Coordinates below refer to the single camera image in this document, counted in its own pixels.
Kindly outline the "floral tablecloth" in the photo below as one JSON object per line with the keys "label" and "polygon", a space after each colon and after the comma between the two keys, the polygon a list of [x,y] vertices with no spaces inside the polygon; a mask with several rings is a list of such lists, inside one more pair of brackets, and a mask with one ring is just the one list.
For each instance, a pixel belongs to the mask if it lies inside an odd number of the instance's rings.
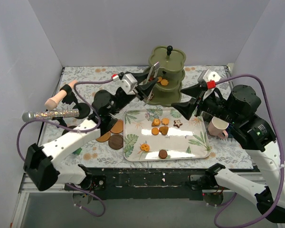
{"label": "floral tablecloth", "polygon": [[[59,88],[73,80],[102,82],[111,78],[113,74],[121,72],[140,73],[146,67],[136,66],[104,66],[104,67],[65,67],[62,72]],[[203,70],[211,70],[227,78],[227,66],[189,66],[181,72],[184,76],[182,87],[189,87],[197,83],[197,79]],[[76,86],[80,95],[92,103],[94,96],[99,90],[107,90],[115,94],[119,85],[111,82],[102,85],[78,85]],[[151,106],[151,101],[144,106],[144,102],[135,98],[114,117],[122,120],[121,137],[110,133],[110,140],[121,138],[122,148],[114,150],[109,146],[109,140],[98,142],[89,141],[80,146],[80,154],[67,156],[59,167],[71,168],[82,164],[87,168],[136,168],[136,169],[208,169],[215,163],[220,163],[228,169],[252,170],[253,165],[250,156],[243,150],[240,144],[229,137],[220,139],[209,135],[207,130],[208,120],[205,114],[195,117],[194,111],[190,120],[186,120],[177,110],[162,106]],[[155,118],[162,120],[168,118],[169,130],[166,135],[152,134],[152,122]],[[180,120],[183,125],[180,128],[173,126],[174,120]],[[55,147],[54,140],[62,136],[63,129],[51,124],[45,124],[43,134],[38,145],[47,146],[53,144],[54,149],[61,149],[63,146]],[[141,145],[150,146],[150,151],[141,152]],[[168,157],[161,159],[158,156],[159,150],[166,150]]]}

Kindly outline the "black round stand base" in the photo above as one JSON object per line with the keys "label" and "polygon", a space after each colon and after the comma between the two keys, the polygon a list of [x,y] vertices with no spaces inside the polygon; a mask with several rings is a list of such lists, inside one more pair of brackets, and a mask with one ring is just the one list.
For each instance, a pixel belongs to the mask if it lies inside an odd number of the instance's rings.
{"label": "black round stand base", "polygon": [[84,119],[89,116],[90,114],[90,107],[86,103],[78,103],[74,106],[75,109],[79,110],[79,116],[77,119]]}

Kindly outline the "pink mug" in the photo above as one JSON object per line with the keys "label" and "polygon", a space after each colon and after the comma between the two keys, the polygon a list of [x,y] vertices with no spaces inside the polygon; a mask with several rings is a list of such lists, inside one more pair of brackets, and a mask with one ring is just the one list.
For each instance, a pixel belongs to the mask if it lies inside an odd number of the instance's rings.
{"label": "pink mug", "polygon": [[228,128],[229,123],[213,117],[208,125],[208,132],[211,136],[217,136],[220,139],[228,138],[228,133],[226,129]]}

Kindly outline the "dark chocolate round cookie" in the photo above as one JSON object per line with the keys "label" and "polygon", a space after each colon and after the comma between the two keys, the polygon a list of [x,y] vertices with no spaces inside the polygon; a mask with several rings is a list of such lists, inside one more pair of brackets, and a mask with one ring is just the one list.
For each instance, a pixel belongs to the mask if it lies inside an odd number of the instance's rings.
{"label": "dark chocolate round cookie", "polygon": [[166,158],[168,157],[168,153],[167,153],[166,150],[160,150],[158,156],[159,156],[161,159],[166,159]]}

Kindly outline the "leaf-patterned white tray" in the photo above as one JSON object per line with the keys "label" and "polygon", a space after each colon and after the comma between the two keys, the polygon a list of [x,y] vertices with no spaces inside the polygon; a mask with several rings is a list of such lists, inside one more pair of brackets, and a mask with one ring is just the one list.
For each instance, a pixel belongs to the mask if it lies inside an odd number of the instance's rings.
{"label": "leaf-patterned white tray", "polygon": [[[130,162],[162,160],[158,156],[160,150],[168,153],[164,160],[202,159],[210,154],[211,147],[202,116],[186,120],[173,108],[156,107],[126,111],[123,117],[123,153]],[[160,121],[168,118],[170,122],[168,125],[161,122],[158,126],[152,126],[155,118]],[[180,120],[183,125],[180,128],[173,126],[174,120]],[[159,129],[161,126],[168,126],[168,133],[153,135],[152,128]],[[143,143],[150,146],[148,152],[141,151]]]}

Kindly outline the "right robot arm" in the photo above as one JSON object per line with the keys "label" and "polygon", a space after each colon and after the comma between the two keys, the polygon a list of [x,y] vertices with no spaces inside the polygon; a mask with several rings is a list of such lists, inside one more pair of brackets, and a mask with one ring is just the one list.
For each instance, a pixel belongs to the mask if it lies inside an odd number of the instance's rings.
{"label": "right robot arm", "polygon": [[254,89],[247,85],[235,86],[227,99],[218,88],[206,95],[205,83],[182,89],[191,99],[183,103],[173,103],[172,107],[187,120],[205,112],[229,123],[231,135],[252,158],[265,179],[265,184],[253,183],[231,172],[224,165],[216,163],[205,171],[196,183],[216,189],[219,186],[230,189],[256,205],[265,214],[273,205],[278,193],[281,162],[277,138],[272,125],[256,115],[261,104]]}

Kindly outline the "white-iced star cookie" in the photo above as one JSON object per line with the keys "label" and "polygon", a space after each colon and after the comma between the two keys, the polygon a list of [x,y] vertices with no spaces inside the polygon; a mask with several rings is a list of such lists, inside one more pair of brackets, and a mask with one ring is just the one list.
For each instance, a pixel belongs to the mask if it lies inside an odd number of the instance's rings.
{"label": "white-iced star cookie", "polygon": [[183,125],[183,123],[180,120],[174,120],[173,126],[180,128]]}

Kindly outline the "light wooden coaster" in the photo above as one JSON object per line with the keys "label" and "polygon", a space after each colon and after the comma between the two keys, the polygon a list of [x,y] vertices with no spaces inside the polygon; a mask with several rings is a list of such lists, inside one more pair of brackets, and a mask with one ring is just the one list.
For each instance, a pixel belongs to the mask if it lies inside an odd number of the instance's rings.
{"label": "light wooden coaster", "polygon": [[114,134],[119,134],[124,130],[124,122],[121,119],[118,119],[114,126],[111,128],[110,132]]}
{"label": "light wooden coaster", "polygon": [[104,143],[104,142],[108,141],[110,137],[111,137],[111,132],[108,131],[107,133],[105,133],[101,137],[97,138],[96,141],[100,142],[100,143]]}

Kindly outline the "brown heart cookie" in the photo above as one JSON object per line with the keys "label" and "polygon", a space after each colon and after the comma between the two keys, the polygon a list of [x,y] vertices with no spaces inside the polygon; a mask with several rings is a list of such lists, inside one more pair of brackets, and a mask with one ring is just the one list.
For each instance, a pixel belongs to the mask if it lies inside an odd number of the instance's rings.
{"label": "brown heart cookie", "polygon": [[168,126],[161,126],[159,128],[159,132],[162,134],[162,135],[166,135],[168,133],[168,130],[169,130],[169,127]]}

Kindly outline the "metal serving tongs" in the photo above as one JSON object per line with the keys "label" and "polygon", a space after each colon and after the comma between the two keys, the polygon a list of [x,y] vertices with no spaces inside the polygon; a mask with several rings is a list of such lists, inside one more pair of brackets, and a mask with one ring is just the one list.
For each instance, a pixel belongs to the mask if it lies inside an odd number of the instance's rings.
{"label": "metal serving tongs", "polygon": [[[147,79],[144,81],[144,83],[143,84],[146,84],[146,83],[148,83],[148,82],[153,82],[156,78],[157,78],[157,74],[158,74],[158,70],[159,70],[159,68],[160,68],[160,63],[159,62],[156,62],[155,64],[153,64],[153,65],[151,65],[150,67],[148,67],[148,77],[147,77]],[[152,90],[153,90],[153,88],[151,88],[151,91],[150,91],[150,93],[149,93],[149,95],[147,96],[147,98],[145,98],[144,99],[144,102],[145,102],[145,104],[144,105],[147,105],[148,103],[149,103],[149,101],[150,101],[150,96],[151,96],[151,94],[152,94]]]}

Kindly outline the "light wooden coaster upper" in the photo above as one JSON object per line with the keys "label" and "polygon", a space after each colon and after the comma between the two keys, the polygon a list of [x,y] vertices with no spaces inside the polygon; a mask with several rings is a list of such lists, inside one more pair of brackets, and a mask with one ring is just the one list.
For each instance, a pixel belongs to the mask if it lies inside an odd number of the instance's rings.
{"label": "light wooden coaster upper", "polygon": [[119,134],[124,130],[124,122],[121,119],[118,119],[114,126],[111,128],[110,132],[114,134]]}

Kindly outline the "silver glitter microphone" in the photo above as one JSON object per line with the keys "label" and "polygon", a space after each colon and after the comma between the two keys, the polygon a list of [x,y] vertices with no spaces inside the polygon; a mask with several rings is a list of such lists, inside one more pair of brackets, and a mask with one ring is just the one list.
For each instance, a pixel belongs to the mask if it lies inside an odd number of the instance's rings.
{"label": "silver glitter microphone", "polygon": [[45,112],[25,112],[22,114],[23,122],[27,123],[33,120],[52,120],[55,118],[72,118],[78,117],[79,110],[72,109],[72,110],[52,110],[52,111],[45,111]]}

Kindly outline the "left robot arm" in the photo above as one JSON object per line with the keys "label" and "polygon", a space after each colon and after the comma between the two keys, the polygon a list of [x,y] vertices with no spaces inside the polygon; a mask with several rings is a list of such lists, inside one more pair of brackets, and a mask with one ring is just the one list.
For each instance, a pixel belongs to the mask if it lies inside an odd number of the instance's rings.
{"label": "left robot arm", "polygon": [[28,147],[23,169],[39,191],[58,183],[88,189],[92,184],[91,172],[84,165],[63,166],[61,162],[78,148],[109,132],[117,123],[114,115],[134,98],[147,100],[158,80],[150,81],[148,73],[126,72],[112,76],[111,81],[119,83],[115,94],[106,90],[96,92],[89,105],[93,112],[79,126],[49,143]]}

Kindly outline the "green toy block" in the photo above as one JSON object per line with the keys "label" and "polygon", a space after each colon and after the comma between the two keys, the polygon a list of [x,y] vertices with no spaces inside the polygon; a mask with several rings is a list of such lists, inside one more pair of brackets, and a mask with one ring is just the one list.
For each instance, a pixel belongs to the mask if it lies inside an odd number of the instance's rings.
{"label": "green toy block", "polygon": [[81,153],[81,151],[82,151],[82,148],[78,148],[77,150],[75,150],[75,151],[73,152],[73,154],[74,154],[74,155],[79,155],[79,154]]}

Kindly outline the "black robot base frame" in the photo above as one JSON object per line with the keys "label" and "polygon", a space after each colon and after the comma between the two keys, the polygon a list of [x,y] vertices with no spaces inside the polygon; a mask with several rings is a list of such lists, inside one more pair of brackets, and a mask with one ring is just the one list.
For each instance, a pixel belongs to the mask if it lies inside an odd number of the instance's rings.
{"label": "black robot base frame", "polygon": [[164,168],[85,168],[87,176],[80,189],[102,200],[190,199],[202,200],[205,183],[194,184],[204,169]]}

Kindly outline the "dark wooden coaster lower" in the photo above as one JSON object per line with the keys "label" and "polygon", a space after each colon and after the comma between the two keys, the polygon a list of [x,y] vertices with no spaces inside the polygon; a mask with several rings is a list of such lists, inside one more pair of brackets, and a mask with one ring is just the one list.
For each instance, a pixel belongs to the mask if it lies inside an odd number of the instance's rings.
{"label": "dark wooden coaster lower", "polygon": [[123,140],[123,136],[120,134],[114,134],[112,136],[110,136],[109,140],[108,140],[108,145],[110,148],[114,149],[114,150],[119,150],[123,147],[124,140]]}

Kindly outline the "orange flower cookie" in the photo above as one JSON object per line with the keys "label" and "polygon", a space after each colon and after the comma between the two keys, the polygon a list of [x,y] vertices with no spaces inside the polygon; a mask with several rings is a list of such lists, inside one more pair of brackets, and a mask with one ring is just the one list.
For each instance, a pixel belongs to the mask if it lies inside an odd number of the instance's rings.
{"label": "orange flower cookie", "polygon": [[161,122],[162,122],[163,125],[168,125],[170,121],[169,121],[168,118],[163,118],[163,119],[161,120]]}

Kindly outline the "green three-tier cake stand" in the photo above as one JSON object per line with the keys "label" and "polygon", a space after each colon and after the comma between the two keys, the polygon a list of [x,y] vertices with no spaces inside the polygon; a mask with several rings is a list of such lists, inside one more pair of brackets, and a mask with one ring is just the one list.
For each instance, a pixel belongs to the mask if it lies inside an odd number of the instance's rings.
{"label": "green three-tier cake stand", "polygon": [[172,103],[181,101],[182,81],[185,78],[184,63],[186,55],[183,51],[172,46],[156,46],[149,57],[148,63],[150,67],[156,62],[160,63],[157,78],[167,79],[167,86],[157,83],[152,94],[154,97],[149,101],[149,105],[161,105],[170,107]]}

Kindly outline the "light wooden coaster lower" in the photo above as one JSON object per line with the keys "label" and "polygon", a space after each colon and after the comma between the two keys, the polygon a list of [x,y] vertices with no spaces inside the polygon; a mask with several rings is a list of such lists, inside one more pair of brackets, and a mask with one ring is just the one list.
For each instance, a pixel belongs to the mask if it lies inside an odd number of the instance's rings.
{"label": "light wooden coaster lower", "polygon": [[105,133],[101,137],[97,138],[96,141],[100,142],[100,143],[104,143],[104,142],[108,141],[110,137],[111,137],[111,132],[108,131],[107,133]]}

